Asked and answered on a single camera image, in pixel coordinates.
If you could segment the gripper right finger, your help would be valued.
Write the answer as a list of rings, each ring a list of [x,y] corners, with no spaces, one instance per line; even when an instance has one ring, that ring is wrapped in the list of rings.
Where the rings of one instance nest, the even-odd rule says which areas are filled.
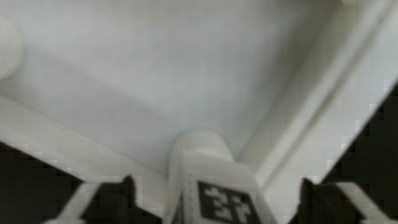
[[[300,202],[289,224],[398,224],[353,182],[300,184]]]

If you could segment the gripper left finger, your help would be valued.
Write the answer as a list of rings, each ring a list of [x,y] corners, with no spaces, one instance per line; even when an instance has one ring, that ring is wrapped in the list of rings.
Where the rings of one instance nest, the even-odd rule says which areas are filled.
[[[42,224],[161,224],[161,218],[136,205],[133,177],[85,183],[58,215]]]

